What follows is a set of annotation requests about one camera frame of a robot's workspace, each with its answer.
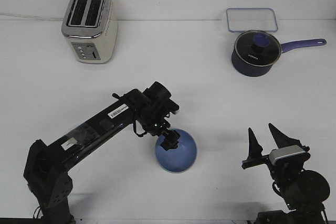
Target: silver toaster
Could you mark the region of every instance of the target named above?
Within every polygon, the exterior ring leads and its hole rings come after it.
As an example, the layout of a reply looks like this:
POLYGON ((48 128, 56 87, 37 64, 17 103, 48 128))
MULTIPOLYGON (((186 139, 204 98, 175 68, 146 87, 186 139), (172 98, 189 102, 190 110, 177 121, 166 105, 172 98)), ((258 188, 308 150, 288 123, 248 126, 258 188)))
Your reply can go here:
POLYGON ((107 62, 118 30, 113 1, 70 0, 61 30, 78 61, 107 62))

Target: saucepan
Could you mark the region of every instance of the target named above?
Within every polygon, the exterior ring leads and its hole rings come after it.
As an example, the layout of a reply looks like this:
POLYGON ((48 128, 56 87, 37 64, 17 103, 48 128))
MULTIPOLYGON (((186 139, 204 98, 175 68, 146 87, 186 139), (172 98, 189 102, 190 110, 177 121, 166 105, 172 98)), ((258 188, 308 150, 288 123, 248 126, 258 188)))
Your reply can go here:
POLYGON ((251 30, 237 37, 231 60, 238 72, 257 77, 266 74, 284 52, 300 47, 323 46, 326 43, 325 39, 309 39, 280 44, 265 31, 251 30))

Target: saucepan handle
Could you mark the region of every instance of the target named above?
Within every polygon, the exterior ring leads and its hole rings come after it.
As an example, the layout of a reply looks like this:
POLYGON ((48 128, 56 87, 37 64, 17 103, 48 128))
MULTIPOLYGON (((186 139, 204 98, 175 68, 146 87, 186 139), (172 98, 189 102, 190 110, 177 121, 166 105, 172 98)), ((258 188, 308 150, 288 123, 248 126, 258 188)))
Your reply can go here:
POLYGON ((281 44, 282 53, 288 52, 299 47, 317 47, 324 46, 327 43, 325 39, 298 40, 281 44))

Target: blue saucepan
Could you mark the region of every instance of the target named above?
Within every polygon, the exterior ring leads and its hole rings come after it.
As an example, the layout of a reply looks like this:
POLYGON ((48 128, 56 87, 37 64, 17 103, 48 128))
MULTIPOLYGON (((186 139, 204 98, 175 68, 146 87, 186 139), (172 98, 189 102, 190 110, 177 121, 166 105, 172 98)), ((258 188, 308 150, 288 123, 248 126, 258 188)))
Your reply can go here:
POLYGON ((323 46, 326 43, 325 39, 309 39, 280 44, 265 31, 246 31, 237 37, 231 60, 238 72, 257 77, 266 74, 284 52, 299 47, 323 46))

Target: barcode label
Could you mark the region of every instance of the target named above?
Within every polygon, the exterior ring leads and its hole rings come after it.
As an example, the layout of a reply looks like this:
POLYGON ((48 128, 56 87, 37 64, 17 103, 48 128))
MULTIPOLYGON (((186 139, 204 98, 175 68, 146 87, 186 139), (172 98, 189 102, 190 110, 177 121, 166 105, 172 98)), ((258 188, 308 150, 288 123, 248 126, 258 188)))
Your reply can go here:
POLYGON ((111 118, 115 118, 117 115, 124 112, 126 109, 128 109, 128 106, 126 104, 123 104, 118 108, 116 108, 115 110, 113 110, 112 112, 108 113, 108 116, 111 118))

